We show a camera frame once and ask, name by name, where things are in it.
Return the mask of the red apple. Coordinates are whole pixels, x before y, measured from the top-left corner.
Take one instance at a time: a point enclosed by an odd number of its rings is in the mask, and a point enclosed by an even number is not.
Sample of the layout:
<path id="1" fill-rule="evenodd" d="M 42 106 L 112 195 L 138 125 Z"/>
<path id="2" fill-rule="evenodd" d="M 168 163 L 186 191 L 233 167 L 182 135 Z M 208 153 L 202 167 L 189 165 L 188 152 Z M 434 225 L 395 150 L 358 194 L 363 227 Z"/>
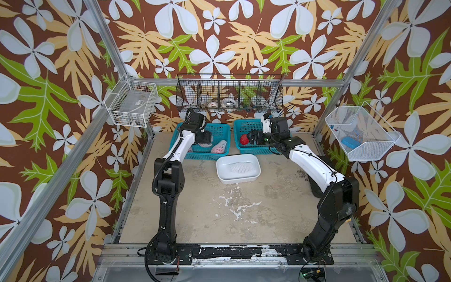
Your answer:
<path id="1" fill-rule="evenodd" d="M 248 145 L 250 143 L 248 135 L 247 134 L 241 135 L 239 142 L 242 146 Z"/>
<path id="2" fill-rule="evenodd" d="M 202 148 L 211 148 L 213 146 L 212 143 L 198 143 L 198 145 Z"/>

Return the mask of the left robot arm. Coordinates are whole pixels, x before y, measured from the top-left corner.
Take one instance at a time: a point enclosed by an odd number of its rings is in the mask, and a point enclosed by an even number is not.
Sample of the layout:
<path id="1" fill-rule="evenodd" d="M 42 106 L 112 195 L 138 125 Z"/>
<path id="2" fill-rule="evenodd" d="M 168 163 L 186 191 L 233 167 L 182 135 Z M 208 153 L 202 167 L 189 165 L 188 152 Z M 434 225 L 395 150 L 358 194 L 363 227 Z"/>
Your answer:
<path id="1" fill-rule="evenodd" d="M 204 125 L 182 124 L 177 130 L 175 144 L 154 162 L 152 192 L 160 200 L 159 230 L 146 248 L 146 255 L 167 264 L 176 258 L 177 201 L 185 186 L 182 162 L 193 145 L 211 142 L 211 132 Z"/>

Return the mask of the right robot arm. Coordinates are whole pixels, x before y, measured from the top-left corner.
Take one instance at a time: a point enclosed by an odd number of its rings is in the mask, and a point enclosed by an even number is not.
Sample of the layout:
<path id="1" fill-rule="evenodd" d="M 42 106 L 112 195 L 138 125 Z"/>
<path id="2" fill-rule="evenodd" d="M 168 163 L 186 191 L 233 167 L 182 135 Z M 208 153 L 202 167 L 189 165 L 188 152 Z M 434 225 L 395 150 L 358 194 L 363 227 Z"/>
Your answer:
<path id="1" fill-rule="evenodd" d="M 261 123 L 262 130 L 252 130 L 247 134 L 249 142 L 274 148 L 277 155 L 285 156 L 307 173 L 321 192 L 317 222 L 305 237 L 301 251 L 306 263 L 320 262 L 339 228 L 357 211 L 359 183 L 355 178 L 336 171 L 300 137 L 291 136 L 285 118 L 266 114 L 261 117 Z"/>

